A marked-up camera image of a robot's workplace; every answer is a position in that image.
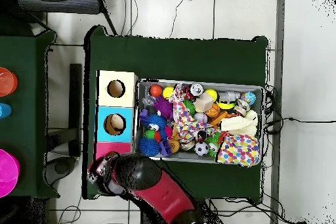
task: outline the colorful polka dot bag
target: colorful polka dot bag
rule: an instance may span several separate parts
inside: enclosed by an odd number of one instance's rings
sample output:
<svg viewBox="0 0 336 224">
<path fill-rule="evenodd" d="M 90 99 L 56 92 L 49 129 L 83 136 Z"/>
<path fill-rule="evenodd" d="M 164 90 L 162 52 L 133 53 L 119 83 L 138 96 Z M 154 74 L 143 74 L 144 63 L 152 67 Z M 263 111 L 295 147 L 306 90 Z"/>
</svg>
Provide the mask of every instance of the colorful polka dot bag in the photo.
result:
<svg viewBox="0 0 336 224">
<path fill-rule="evenodd" d="M 216 162 L 250 167 L 259 161 L 259 143 L 248 135 L 223 135 Z"/>
</svg>

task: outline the dark green tablecloth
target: dark green tablecloth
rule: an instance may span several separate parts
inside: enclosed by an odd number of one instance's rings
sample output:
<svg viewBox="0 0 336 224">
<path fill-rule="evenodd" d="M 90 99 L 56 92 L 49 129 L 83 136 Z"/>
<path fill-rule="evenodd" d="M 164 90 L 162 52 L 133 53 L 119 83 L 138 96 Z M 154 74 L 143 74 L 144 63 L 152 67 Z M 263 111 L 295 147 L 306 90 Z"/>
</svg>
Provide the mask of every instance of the dark green tablecloth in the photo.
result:
<svg viewBox="0 0 336 224">
<path fill-rule="evenodd" d="M 0 66 L 18 78 L 16 91 L 0 102 L 12 106 L 12 114 L 0 119 L 0 148 L 20 163 L 20 175 L 11 196 L 57 197 L 43 179 L 46 150 L 46 74 L 47 47 L 54 32 L 35 37 L 0 36 Z"/>
<path fill-rule="evenodd" d="M 134 72 L 140 78 L 264 87 L 267 44 L 265 37 L 253 41 L 110 37 L 105 36 L 103 27 L 93 27 L 85 38 L 85 75 L 90 73 L 85 89 L 90 99 L 89 103 L 85 102 L 89 104 L 89 114 L 86 114 L 88 118 L 84 118 L 84 124 L 89 123 L 89 131 L 84 133 L 84 138 L 89 141 L 89 164 L 93 152 L 97 70 Z M 252 168 L 189 162 L 168 164 L 181 180 L 181 185 L 196 197 L 250 197 L 259 201 L 261 164 Z M 88 183 L 87 196 L 92 198 L 96 193 Z"/>
</svg>

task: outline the red ball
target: red ball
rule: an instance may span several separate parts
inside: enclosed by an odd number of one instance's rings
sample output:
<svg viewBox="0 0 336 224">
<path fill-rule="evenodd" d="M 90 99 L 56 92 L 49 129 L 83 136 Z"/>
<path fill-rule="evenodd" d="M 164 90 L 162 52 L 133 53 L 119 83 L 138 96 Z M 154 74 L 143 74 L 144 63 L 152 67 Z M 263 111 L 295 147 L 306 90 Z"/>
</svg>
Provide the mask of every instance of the red ball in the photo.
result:
<svg viewBox="0 0 336 224">
<path fill-rule="evenodd" d="M 162 88 L 161 86 L 159 85 L 152 85 L 150 86 L 150 94 L 153 96 L 153 97 L 158 97 L 162 94 Z"/>
</svg>

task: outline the shape sorter box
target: shape sorter box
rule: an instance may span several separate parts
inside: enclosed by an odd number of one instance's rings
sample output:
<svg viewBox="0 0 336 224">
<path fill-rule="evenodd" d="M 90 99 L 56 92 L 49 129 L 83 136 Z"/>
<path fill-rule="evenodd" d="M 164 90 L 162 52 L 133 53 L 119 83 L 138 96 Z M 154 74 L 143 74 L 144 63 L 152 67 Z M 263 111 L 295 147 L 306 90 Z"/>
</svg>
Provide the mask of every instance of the shape sorter box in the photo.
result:
<svg viewBox="0 0 336 224">
<path fill-rule="evenodd" d="M 132 152 L 131 143 L 120 142 L 98 142 L 96 144 L 96 160 L 101 156 L 107 155 L 109 152 L 117 152 L 118 154 L 125 154 Z"/>
<path fill-rule="evenodd" d="M 134 72 L 99 70 L 98 105 L 133 107 L 137 79 Z"/>
<path fill-rule="evenodd" d="M 97 127 L 97 142 L 132 142 L 133 130 L 133 108 L 122 107 L 98 107 L 98 127 Z M 119 135 L 110 135 L 105 131 L 104 121 L 106 117 L 112 114 L 118 114 L 124 119 L 124 130 Z"/>
</svg>

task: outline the orange ball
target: orange ball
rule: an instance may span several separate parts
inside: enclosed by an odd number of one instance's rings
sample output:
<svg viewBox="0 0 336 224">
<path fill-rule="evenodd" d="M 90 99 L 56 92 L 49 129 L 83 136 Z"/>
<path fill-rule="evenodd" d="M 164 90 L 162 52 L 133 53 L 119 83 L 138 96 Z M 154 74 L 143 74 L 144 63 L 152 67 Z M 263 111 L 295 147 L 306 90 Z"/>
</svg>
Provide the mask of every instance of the orange ball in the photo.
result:
<svg viewBox="0 0 336 224">
<path fill-rule="evenodd" d="M 153 97 L 158 97 L 162 94 L 162 88 L 161 86 L 159 85 L 152 85 L 150 86 L 150 94 L 153 96 Z"/>
<path fill-rule="evenodd" d="M 213 103 L 212 107 L 205 111 L 208 117 L 213 118 L 216 117 L 219 114 L 220 108 L 217 104 Z"/>
</svg>

